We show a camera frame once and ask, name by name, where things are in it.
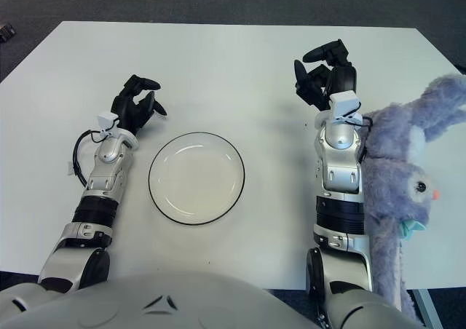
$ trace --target orange nose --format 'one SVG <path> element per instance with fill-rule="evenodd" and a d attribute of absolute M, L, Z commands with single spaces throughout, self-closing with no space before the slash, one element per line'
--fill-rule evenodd
<path fill-rule="evenodd" d="M 434 189 L 434 192 L 432 193 L 432 199 L 437 200 L 440 198 L 440 192 L 437 189 Z"/>

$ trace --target plate rim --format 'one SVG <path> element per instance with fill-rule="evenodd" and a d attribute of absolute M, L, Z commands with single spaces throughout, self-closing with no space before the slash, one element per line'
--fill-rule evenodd
<path fill-rule="evenodd" d="M 212 220 L 209 220 L 209 221 L 206 221 L 206 222 L 200 222 L 200 223 L 187 223 L 187 222 L 181 222 L 181 221 L 177 221 L 175 220 L 174 218 L 171 218 L 170 216 L 168 216 L 167 214 L 165 214 L 163 212 L 163 210 L 159 207 L 159 205 L 157 205 L 157 203 L 155 202 L 155 199 L 154 199 L 154 195 L 152 194 L 152 190 L 151 190 L 151 171 L 152 171 L 152 166 L 154 165 L 154 162 L 155 162 L 155 159 L 159 156 L 160 152 L 163 151 L 163 149 L 165 147 L 167 147 L 168 145 L 170 145 L 174 140 L 177 140 L 179 138 L 182 138 L 183 136 L 186 136 L 186 135 L 192 135 L 192 134 L 207 134 L 207 135 L 212 135 L 212 136 L 216 136 L 217 138 L 221 138 L 222 140 L 224 140 L 225 142 L 227 142 L 233 149 L 234 151 L 238 154 L 238 157 L 240 158 L 240 161 L 241 161 L 241 167 L 242 167 L 242 184 L 241 184 L 241 189 L 240 189 L 240 192 L 238 194 L 238 197 L 236 198 L 236 200 L 233 202 L 232 206 L 229 207 L 225 213 L 221 214 L 220 216 L 217 216 L 216 218 L 212 219 Z M 185 226 L 201 226 L 201 225 L 206 225 L 208 223 L 212 223 L 214 221 L 217 221 L 219 218 L 222 218 L 223 216 L 225 216 L 235 205 L 236 203 L 238 202 L 238 200 L 240 199 L 241 197 L 241 194 L 242 194 L 242 190 L 244 189 L 245 187 L 245 182 L 246 182 L 246 171 L 245 171 L 245 163 L 243 162 L 242 160 L 242 157 L 241 157 L 241 154 L 239 153 L 239 151 L 236 149 L 235 146 L 233 146 L 233 143 L 231 143 L 230 141 L 228 141 L 226 138 L 223 138 L 221 137 L 220 135 L 217 135 L 217 134 L 213 134 L 211 132 L 205 132 L 205 131 L 194 131 L 194 132 L 187 132 L 185 134 L 182 134 L 182 135 L 179 135 L 175 138 L 173 138 L 172 140 L 168 141 L 163 147 L 161 147 L 161 149 L 157 152 L 157 154 L 154 156 L 154 158 L 152 159 L 152 163 L 151 163 L 151 166 L 149 168 L 149 174 L 147 175 L 147 186 L 149 187 L 149 193 L 150 193 L 150 196 L 151 196 L 151 199 L 152 199 L 152 202 L 154 202 L 156 208 L 158 209 L 158 211 L 160 211 L 163 216 L 165 216 L 166 218 L 168 218 L 169 220 L 173 221 L 173 222 L 176 222 L 176 223 L 179 223 L 181 225 L 185 225 Z"/>

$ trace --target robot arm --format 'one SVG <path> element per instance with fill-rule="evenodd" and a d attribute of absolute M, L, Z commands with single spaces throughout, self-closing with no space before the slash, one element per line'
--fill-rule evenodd
<path fill-rule="evenodd" d="M 416 328 L 371 293 L 361 140 L 356 131 L 370 125 L 364 124 L 358 113 L 361 102 L 355 93 L 356 70 L 347 56 L 343 42 L 338 40 L 303 57 L 304 62 L 326 60 L 332 70 L 320 65 L 307 73 L 300 61 L 294 63 L 296 93 L 320 110 L 315 120 L 317 223 L 313 228 L 318 246 L 307 255 L 307 291 L 317 299 L 323 328 L 382 328 L 381 320 L 389 323 L 387 328 Z"/>
<path fill-rule="evenodd" d="M 142 90 L 158 90 L 160 85 L 136 75 L 115 97 L 112 112 L 98 116 L 100 146 L 95 152 L 95 165 L 86 181 L 79 163 L 74 169 L 84 185 L 84 192 L 72 222 L 54 246 L 39 275 L 37 284 L 23 284 L 8 289 L 8 300 L 0 297 L 0 322 L 14 314 L 29 310 L 64 293 L 105 281 L 110 267 L 106 248 L 113 237 L 113 222 L 122 200 L 127 174 L 138 148 L 135 135 L 157 111 L 167 113 L 155 101 L 154 91 L 138 104 L 133 98 Z M 92 132 L 88 130 L 80 138 Z"/>

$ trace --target teal ribbon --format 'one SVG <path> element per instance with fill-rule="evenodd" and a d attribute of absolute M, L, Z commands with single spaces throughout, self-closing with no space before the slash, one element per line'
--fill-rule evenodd
<path fill-rule="evenodd" d="M 413 235 L 413 231 L 425 230 L 425 226 L 416 220 L 405 220 L 398 227 L 398 235 L 402 240 L 409 240 Z"/>

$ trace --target wire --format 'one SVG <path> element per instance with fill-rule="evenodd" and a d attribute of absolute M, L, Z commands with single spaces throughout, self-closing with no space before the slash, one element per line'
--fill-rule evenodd
<path fill-rule="evenodd" d="M 106 135 L 104 138 L 101 138 L 99 141 L 96 141 L 96 140 L 94 140 L 94 135 L 93 135 L 93 134 L 95 134 L 95 132 L 91 131 L 91 133 L 90 133 L 90 139 L 93 141 L 93 143 L 101 143 L 101 142 L 103 142 L 104 140 L 106 140 L 107 137 L 108 137 L 108 135 Z"/>
<path fill-rule="evenodd" d="M 358 106 L 357 108 L 355 108 L 355 109 L 353 109 L 352 111 L 349 111 L 349 112 L 343 114 L 343 118 L 346 117 L 346 116 L 349 116 L 351 113 L 357 112 L 357 111 L 359 110 L 359 108 L 361 108 L 361 102 L 359 102 L 359 106 Z"/>
<path fill-rule="evenodd" d="M 371 127 L 369 124 L 356 124 L 351 122 L 345 122 L 345 124 L 354 125 L 355 127 Z"/>
<path fill-rule="evenodd" d="M 369 121 L 369 124 L 366 125 L 366 127 L 368 128 L 368 129 L 367 129 L 367 137 L 368 137 L 369 134 L 371 133 L 372 126 L 374 125 L 374 121 L 373 121 L 372 118 L 369 117 L 369 116 L 363 116 L 363 119 Z M 366 156 L 367 156 L 367 147 L 366 147 L 366 142 L 365 142 L 365 143 L 364 143 L 364 148 L 363 148 L 363 150 L 361 151 L 361 155 L 359 156 L 359 163 L 362 163 L 363 160 L 366 158 Z"/>
<path fill-rule="evenodd" d="M 118 120 L 119 120 L 119 118 L 116 118 L 114 120 L 112 126 L 109 127 L 108 129 L 105 129 L 105 131 L 109 131 L 109 130 L 113 129 L 114 126 L 115 126 L 115 123 L 117 123 Z M 78 140 L 74 144 L 74 148 L 73 148 L 73 170 L 74 170 L 74 175 L 76 175 L 78 177 L 79 181 L 81 181 L 81 183 L 82 183 L 82 185 L 84 187 L 87 186 L 87 181 L 86 181 L 86 179 L 84 178 L 84 176 L 82 174 L 81 165 L 79 165 L 79 161 L 78 161 L 79 144 L 81 143 L 83 138 L 85 138 L 86 136 L 89 136 L 89 135 L 90 135 L 90 138 L 93 141 L 93 143 L 101 143 L 101 142 L 105 141 L 107 139 L 108 135 L 106 135 L 104 138 L 102 138 L 100 140 L 95 140 L 94 139 L 93 134 L 99 134 L 99 133 L 100 133 L 100 131 L 96 131 L 96 130 L 86 130 L 81 134 L 81 136 L 78 137 Z"/>
<path fill-rule="evenodd" d="M 351 123 L 351 122 L 346 122 L 346 121 L 345 121 L 345 124 L 354 125 L 356 127 L 367 127 L 368 131 L 370 132 L 372 126 L 374 125 L 372 118 L 369 116 L 363 116 L 363 119 L 368 120 L 369 124 L 356 124 L 356 123 Z"/>
<path fill-rule="evenodd" d="M 88 135 L 91 135 L 93 133 L 99 133 L 98 131 L 93 131 L 93 130 L 86 130 L 84 131 L 81 136 L 78 137 L 78 140 L 74 144 L 74 149 L 73 149 L 73 170 L 74 170 L 74 175 L 76 175 L 81 181 L 82 185 L 85 187 L 87 185 L 87 181 L 84 178 L 82 171 L 81 171 L 81 165 L 79 165 L 78 162 L 78 149 L 79 149 L 79 144 L 81 143 L 82 139 L 85 138 Z"/>

